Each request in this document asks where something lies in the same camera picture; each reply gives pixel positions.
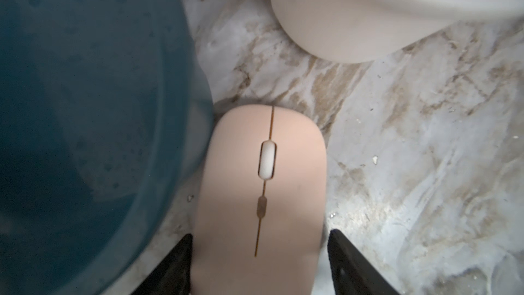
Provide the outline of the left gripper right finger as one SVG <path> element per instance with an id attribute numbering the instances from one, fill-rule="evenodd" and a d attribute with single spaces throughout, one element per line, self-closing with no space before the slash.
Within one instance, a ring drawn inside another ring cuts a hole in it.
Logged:
<path id="1" fill-rule="evenodd" d="M 336 295 L 399 295 L 338 229 L 329 233 L 327 254 Z"/>

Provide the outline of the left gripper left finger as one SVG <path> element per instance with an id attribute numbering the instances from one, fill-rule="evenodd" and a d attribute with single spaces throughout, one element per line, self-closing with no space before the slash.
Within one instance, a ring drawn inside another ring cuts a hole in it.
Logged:
<path id="1" fill-rule="evenodd" d="M 192 235 L 181 238 L 132 295 L 189 295 Z"/>

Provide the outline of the pink mouse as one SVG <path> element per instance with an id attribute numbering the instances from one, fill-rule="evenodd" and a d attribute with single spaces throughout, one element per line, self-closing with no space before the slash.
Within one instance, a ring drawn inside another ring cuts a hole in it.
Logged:
<path id="1" fill-rule="evenodd" d="M 310 294 L 326 206 L 327 154 L 308 117 L 230 110 L 207 151 L 193 229 L 193 294 Z"/>

